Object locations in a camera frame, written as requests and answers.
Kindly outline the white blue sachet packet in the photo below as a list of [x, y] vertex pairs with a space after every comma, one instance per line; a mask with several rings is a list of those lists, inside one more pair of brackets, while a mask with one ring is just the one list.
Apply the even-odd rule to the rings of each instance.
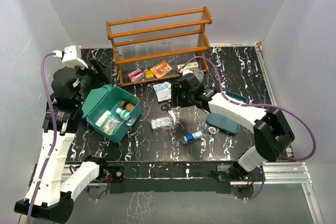
[[171, 99], [171, 84], [169, 82], [159, 83], [153, 85], [157, 101], [163, 102]]

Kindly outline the bagged white gauze pads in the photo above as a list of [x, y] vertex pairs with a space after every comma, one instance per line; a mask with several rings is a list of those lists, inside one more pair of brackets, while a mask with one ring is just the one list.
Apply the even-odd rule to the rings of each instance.
[[173, 127], [173, 122], [170, 117], [163, 117], [151, 120], [151, 128], [154, 131], [171, 127]]

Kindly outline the blue white small tube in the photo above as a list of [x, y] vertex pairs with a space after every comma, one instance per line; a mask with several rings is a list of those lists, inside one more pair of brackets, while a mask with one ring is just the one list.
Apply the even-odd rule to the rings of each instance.
[[188, 135], [183, 136], [182, 143], [188, 144], [190, 142], [193, 142], [194, 140], [201, 139], [203, 137], [203, 133], [201, 131], [190, 133]]

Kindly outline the green medicine kit box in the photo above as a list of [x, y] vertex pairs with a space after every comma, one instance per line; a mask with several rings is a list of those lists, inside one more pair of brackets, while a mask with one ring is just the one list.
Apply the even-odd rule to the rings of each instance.
[[[124, 109], [120, 104], [121, 101], [130, 102], [134, 105], [134, 109], [130, 112], [128, 120], [121, 119], [116, 113], [117, 108]], [[119, 128], [112, 135], [105, 134], [100, 127], [95, 125], [96, 121], [106, 110], [109, 110], [114, 115], [114, 118], [121, 122]], [[82, 106], [82, 111], [82, 118], [99, 134], [114, 143], [119, 143], [141, 115], [140, 99], [119, 87], [108, 84], [90, 91]]]

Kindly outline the brown orange-capped syrup bottle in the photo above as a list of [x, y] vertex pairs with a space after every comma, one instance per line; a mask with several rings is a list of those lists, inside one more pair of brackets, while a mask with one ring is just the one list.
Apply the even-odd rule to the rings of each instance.
[[132, 112], [132, 110], [134, 109], [134, 105], [130, 102], [121, 101], [120, 104], [128, 112]]

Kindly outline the white green medicine bottle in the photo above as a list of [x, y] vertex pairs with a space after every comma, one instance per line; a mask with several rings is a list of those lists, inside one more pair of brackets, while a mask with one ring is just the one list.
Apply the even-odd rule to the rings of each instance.
[[121, 108], [117, 108], [116, 109], [116, 113], [119, 115], [119, 117], [123, 120], [128, 120], [130, 117], [130, 112], [125, 110], [125, 109], [121, 109]]

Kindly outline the blue divided tray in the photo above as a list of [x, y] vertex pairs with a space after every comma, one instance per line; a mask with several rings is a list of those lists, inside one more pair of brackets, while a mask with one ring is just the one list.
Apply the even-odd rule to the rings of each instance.
[[[226, 95], [230, 98], [234, 98], [244, 103], [248, 102], [248, 99], [242, 95], [232, 93], [230, 91], [225, 92]], [[240, 125], [237, 122], [216, 113], [209, 113], [206, 122], [209, 126], [215, 127], [219, 129], [219, 131], [228, 135], [235, 135], [239, 132], [240, 129]]]

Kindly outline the blue white mask packet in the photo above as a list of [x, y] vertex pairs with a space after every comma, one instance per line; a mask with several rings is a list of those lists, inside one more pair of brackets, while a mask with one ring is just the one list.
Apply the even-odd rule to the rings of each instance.
[[109, 110], [106, 110], [104, 114], [101, 117], [99, 117], [99, 119], [96, 121], [95, 125], [97, 127], [102, 127], [104, 126], [106, 121], [108, 121], [111, 118], [114, 118], [114, 115]]

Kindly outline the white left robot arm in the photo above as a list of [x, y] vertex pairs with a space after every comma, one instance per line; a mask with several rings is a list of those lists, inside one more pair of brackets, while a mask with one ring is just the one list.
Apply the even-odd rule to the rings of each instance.
[[40, 67], [47, 96], [43, 121], [42, 146], [35, 173], [24, 199], [15, 203], [14, 211], [27, 217], [66, 223], [74, 202], [88, 185], [108, 177], [106, 160], [88, 156], [79, 167], [71, 168], [70, 177], [61, 180], [68, 150], [76, 137], [82, 118], [82, 105], [99, 75], [81, 60], [63, 60], [63, 68], [54, 73], [51, 88], [46, 83], [45, 65]]

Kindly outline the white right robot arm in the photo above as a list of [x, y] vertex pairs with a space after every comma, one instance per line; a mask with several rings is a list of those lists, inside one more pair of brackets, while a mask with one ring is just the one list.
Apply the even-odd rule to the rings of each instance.
[[174, 108], [195, 106], [220, 114], [253, 133], [254, 146], [234, 161], [225, 172], [221, 172], [221, 176], [247, 180], [258, 166], [276, 161], [295, 139], [280, 109], [257, 108], [228, 97], [225, 92], [207, 89], [192, 73], [181, 76], [172, 83], [171, 105]]

